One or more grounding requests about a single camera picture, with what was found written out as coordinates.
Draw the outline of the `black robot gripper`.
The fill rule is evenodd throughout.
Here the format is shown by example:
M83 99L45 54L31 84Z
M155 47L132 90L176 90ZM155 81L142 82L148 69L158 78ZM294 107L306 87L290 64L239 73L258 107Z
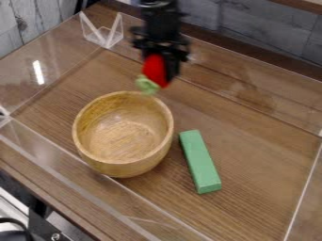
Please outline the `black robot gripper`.
M159 40L152 38L142 26L130 28L132 47L142 51L142 57L147 58L152 54L171 54L164 58L166 80L171 82L180 73L180 61L186 61L190 55L190 40L179 35L172 40Z

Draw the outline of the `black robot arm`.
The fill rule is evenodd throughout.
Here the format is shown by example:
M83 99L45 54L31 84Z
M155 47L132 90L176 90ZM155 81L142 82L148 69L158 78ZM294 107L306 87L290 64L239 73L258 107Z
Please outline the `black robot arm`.
M140 50L142 73L162 88L180 74L188 60L190 41L182 34L179 0L139 0L142 25L132 26L132 46Z

